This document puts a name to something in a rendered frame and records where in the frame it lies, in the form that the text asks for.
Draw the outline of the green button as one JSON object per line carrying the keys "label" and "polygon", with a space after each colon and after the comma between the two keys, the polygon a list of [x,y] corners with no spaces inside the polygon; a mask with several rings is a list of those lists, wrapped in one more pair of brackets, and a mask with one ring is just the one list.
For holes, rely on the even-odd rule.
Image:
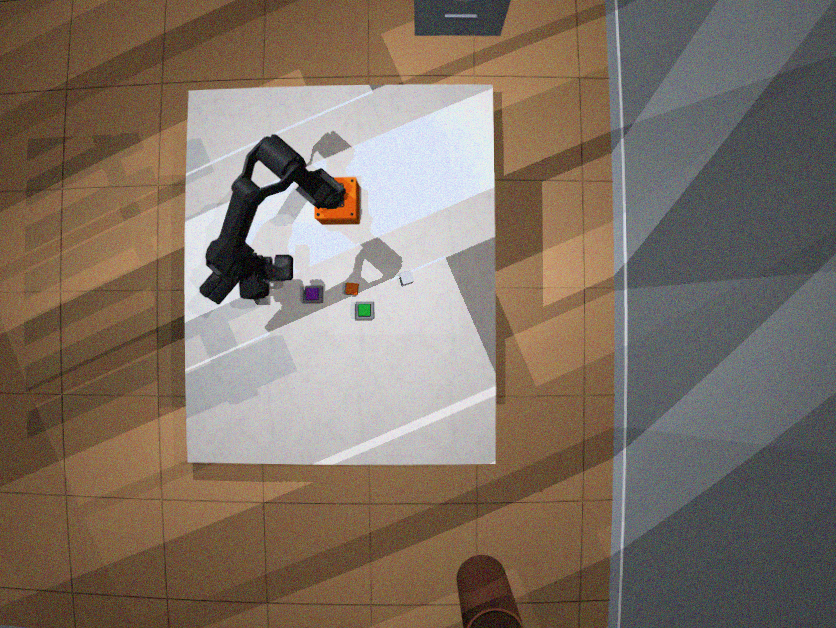
{"label": "green button", "polygon": [[374,301],[356,301],[356,319],[374,319]]}

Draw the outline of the purple button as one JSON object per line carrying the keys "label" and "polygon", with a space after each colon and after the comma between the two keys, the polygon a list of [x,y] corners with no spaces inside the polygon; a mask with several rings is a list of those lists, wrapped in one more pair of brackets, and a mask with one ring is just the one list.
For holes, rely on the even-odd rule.
{"label": "purple button", "polygon": [[323,303],[323,286],[305,285],[305,303]]}

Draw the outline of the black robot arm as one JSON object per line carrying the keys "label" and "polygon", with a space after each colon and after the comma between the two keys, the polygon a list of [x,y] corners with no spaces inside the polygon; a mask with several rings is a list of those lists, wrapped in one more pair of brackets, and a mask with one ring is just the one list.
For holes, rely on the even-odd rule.
{"label": "black robot arm", "polygon": [[[259,187],[252,182],[255,163],[260,160],[280,180]],[[322,168],[309,171],[304,158],[278,135],[263,137],[246,155],[242,173],[231,185],[233,191],[218,239],[206,252],[206,265],[213,272],[199,288],[200,293],[217,304],[239,282],[243,299],[265,298],[270,294],[265,272],[250,278],[255,269],[254,250],[246,243],[258,206],[270,195],[284,192],[293,182],[296,191],[317,209],[345,206],[346,188]],[[343,184],[343,185],[341,185]],[[343,205],[343,206],[342,206]]]}

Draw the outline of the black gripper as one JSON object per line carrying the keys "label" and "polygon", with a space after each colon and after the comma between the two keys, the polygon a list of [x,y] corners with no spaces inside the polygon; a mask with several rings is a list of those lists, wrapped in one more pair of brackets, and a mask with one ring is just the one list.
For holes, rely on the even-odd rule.
{"label": "black gripper", "polygon": [[273,265],[272,257],[263,257],[257,255],[257,253],[251,255],[255,260],[255,269],[250,275],[241,278],[250,278],[262,272],[265,272],[263,280],[271,280],[273,274],[275,280],[291,280],[293,278],[293,257],[290,255],[276,255],[275,265]]}

